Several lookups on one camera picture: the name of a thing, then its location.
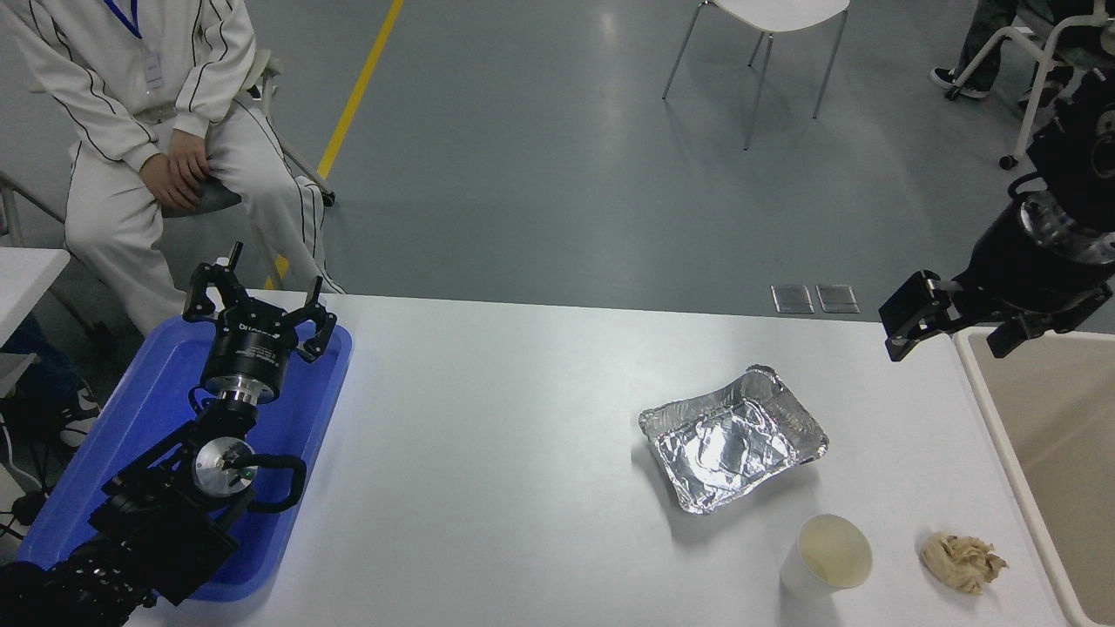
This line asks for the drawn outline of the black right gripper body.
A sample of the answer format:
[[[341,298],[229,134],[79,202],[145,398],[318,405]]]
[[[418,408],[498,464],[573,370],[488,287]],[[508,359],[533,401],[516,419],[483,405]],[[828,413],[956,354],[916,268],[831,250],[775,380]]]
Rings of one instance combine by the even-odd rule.
[[[964,317],[1083,321],[1111,301],[1111,231],[1085,225],[1057,202],[1014,202],[973,247]]]

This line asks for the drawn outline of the person's right hand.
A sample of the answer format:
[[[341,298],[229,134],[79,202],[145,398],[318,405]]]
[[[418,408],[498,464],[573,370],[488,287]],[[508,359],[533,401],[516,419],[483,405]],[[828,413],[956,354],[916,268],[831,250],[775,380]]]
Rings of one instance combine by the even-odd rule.
[[[196,189],[188,189],[176,183],[169,173],[167,155],[159,153],[147,160],[140,167],[139,176],[163,206],[185,212],[198,206],[200,185]]]

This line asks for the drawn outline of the person's left hand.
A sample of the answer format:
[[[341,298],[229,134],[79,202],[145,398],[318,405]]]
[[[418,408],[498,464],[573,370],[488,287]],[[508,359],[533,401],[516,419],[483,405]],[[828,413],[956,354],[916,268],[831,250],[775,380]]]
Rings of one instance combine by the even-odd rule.
[[[187,131],[172,131],[169,142],[169,173],[178,184],[196,189],[207,179],[210,165],[206,139]]]

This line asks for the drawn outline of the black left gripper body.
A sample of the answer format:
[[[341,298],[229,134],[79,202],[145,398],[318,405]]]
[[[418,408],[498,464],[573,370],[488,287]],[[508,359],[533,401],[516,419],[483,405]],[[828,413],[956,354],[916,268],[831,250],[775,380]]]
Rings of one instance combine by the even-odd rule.
[[[203,388],[240,377],[281,388],[295,347],[295,328],[282,321],[213,321],[214,340],[202,370]]]

